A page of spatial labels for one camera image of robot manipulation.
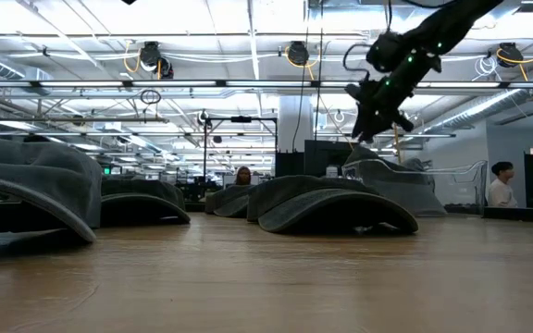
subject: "dark hair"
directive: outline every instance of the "dark hair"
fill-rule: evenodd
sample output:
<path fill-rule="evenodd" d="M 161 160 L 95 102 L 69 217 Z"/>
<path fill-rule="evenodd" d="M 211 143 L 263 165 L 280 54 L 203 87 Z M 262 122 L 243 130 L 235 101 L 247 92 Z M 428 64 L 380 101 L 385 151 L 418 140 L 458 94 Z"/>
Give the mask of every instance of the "dark hair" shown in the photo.
<path fill-rule="evenodd" d="M 492 171 L 495 176 L 499 176 L 502 171 L 511 170 L 513 168 L 514 164 L 511 162 L 497 162 L 494 166 L 490 168 L 490 171 Z"/>
<path fill-rule="evenodd" d="M 240 179 L 240 172 L 243 170 L 248 171 L 248 181 L 242 181 Z M 252 173 L 250 172 L 250 169 L 247 166 L 240 166 L 238 168 L 238 172 L 236 173 L 236 185 L 250 185 L 251 177 L 252 177 Z"/>
<path fill-rule="evenodd" d="M 24 138 L 24 142 L 50 142 L 50 140 L 48 140 L 48 138 L 45 138 L 44 136 L 41 136 L 41 135 L 31 134 L 27 136 L 26 138 Z"/>

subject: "wooden table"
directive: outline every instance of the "wooden table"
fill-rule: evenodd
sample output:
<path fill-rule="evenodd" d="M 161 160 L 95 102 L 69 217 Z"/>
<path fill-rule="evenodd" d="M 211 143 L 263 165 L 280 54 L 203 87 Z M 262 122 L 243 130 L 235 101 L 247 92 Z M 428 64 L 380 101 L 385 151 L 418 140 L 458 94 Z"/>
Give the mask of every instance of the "wooden table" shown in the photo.
<path fill-rule="evenodd" d="M 533 333 L 533 224 L 430 219 L 409 237 L 189 226 L 0 235 L 0 332 Z"/>

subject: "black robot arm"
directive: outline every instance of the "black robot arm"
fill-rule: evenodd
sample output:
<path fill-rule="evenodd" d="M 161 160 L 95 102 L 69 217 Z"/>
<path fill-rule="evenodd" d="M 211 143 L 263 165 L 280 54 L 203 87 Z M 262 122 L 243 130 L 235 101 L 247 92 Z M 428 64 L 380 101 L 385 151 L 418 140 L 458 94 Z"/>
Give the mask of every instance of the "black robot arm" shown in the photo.
<path fill-rule="evenodd" d="M 417 83 L 431 69 L 441 73 L 440 56 L 450 52 L 477 19 L 502 1 L 453 0 L 405 34 L 381 34 L 366 59 L 378 72 L 390 75 L 376 81 L 367 74 L 359 86 L 350 84 L 345 88 L 357 100 L 359 111 L 353 137 L 371 142 L 376 134 L 391 129 L 393 123 L 406 131 L 413 130 L 413 123 L 401 115 L 398 107 L 413 96 Z"/>

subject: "woman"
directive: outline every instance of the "woman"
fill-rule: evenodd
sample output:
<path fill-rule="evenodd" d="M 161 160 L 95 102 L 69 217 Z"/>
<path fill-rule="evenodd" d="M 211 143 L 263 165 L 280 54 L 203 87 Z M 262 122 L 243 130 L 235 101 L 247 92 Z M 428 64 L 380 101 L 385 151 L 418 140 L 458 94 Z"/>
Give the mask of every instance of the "woman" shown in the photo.
<path fill-rule="evenodd" d="M 236 175 L 236 185 L 250 185 L 251 173 L 246 166 L 240 166 Z"/>

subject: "white shirt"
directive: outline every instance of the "white shirt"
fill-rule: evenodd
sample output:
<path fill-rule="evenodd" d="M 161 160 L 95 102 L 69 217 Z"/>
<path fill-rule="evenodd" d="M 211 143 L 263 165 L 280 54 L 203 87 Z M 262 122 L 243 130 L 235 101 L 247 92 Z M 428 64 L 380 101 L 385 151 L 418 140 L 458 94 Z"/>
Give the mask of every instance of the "white shirt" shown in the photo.
<path fill-rule="evenodd" d="M 495 179 L 489 186 L 489 206 L 516 208 L 517 201 L 514 198 L 514 190 L 499 179 Z"/>

